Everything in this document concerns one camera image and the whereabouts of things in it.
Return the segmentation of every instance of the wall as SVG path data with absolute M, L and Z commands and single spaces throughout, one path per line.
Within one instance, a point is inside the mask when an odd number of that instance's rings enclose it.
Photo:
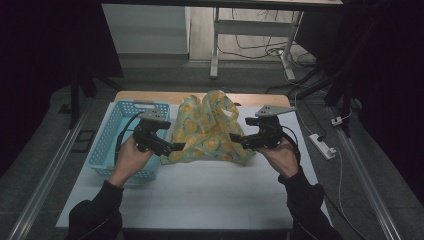
M 119 54 L 188 54 L 189 7 L 102 6 Z

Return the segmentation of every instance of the black long-sleeve shirt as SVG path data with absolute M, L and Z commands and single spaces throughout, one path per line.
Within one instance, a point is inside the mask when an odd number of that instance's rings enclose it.
M 296 240 L 342 239 L 321 211 L 324 189 L 321 185 L 309 184 L 300 167 L 299 172 L 278 181 L 285 185 L 287 206 L 293 217 L 293 236 Z M 119 206 L 123 188 L 108 181 L 92 201 L 82 201 L 69 213 L 69 232 L 66 240 L 101 239 L 113 240 L 122 228 Z

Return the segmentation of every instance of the yellow patterned cloth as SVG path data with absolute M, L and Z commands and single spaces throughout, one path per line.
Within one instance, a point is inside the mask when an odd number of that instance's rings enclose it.
M 183 151 L 162 156 L 162 164 L 192 162 L 203 155 L 245 165 L 255 154 L 233 143 L 228 133 L 244 135 L 237 118 L 236 105 L 222 91 L 211 91 L 203 100 L 187 96 L 178 109 L 171 143 L 185 142 Z

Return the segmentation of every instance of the white power strip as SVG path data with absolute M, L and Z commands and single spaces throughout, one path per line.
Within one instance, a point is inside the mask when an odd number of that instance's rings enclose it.
M 312 134 L 309 136 L 309 139 L 314 143 L 314 145 L 318 148 L 318 150 L 322 153 L 322 155 L 327 159 L 332 159 L 336 156 L 336 149 L 329 148 L 324 141 L 318 141 L 318 134 Z

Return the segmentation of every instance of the basket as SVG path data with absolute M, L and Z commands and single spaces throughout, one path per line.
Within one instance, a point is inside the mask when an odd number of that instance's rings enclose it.
M 124 129 L 132 116 L 154 108 L 160 110 L 164 120 L 169 121 L 170 106 L 168 103 L 134 100 L 120 100 L 111 103 L 100 125 L 99 133 L 94 139 L 93 146 L 88 153 L 88 166 L 94 169 L 100 176 L 107 179 L 115 168 L 115 146 L 119 133 Z M 139 120 L 135 119 L 128 127 L 128 130 L 134 129 L 138 123 Z M 165 139 L 166 132 L 166 130 L 160 129 L 156 134 L 159 138 Z M 122 142 L 131 134 L 132 131 L 127 131 Z M 127 183 L 141 184 L 155 180 L 159 166 L 159 157 L 153 155 L 146 166 L 131 177 Z

